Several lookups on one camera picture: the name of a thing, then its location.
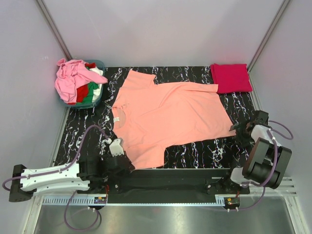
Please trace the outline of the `salmon orange t-shirt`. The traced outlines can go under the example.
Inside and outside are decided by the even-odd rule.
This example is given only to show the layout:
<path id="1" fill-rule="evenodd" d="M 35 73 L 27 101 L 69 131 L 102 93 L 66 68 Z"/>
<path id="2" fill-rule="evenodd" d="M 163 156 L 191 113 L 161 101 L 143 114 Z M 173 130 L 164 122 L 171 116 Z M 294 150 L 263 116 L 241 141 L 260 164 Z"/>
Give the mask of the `salmon orange t-shirt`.
<path id="1" fill-rule="evenodd" d="M 113 131 L 136 169 L 163 166 L 170 146 L 235 135 L 216 84 L 154 79 L 129 71 L 112 106 Z"/>

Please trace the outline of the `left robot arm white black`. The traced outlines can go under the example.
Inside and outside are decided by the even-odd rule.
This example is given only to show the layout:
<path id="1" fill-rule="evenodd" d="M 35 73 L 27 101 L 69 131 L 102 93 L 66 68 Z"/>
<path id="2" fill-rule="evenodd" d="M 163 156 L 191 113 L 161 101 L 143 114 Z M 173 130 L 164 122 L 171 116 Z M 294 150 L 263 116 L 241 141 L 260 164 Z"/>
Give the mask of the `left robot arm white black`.
<path id="1" fill-rule="evenodd" d="M 126 155 L 81 157 L 75 162 L 43 169 L 15 165 L 9 202 L 23 202 L 36 195 L 104 194 L 135 169 Z"/>

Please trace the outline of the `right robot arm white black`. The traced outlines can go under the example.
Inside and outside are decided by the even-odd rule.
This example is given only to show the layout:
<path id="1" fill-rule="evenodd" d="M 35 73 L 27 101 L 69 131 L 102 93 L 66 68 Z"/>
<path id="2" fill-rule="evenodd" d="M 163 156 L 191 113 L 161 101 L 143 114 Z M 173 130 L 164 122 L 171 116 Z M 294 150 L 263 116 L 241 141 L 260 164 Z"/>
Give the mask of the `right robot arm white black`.
<path id="1" fill-rule="evenodd" d="M 254 116 L 230 129 L 236 133 L 238 146 L 249 149 L 249 157 L 241 168 L 234 168 L 231 175 L 221 181 L 226 193 L 233 193 L 239 185 L 254 185 L 276 189 L 285 174 L 292 156 L 291 149 L 282 146 L 274 137 L 278 131 L 269 126 L 267 112 L 258 110 Z"/>

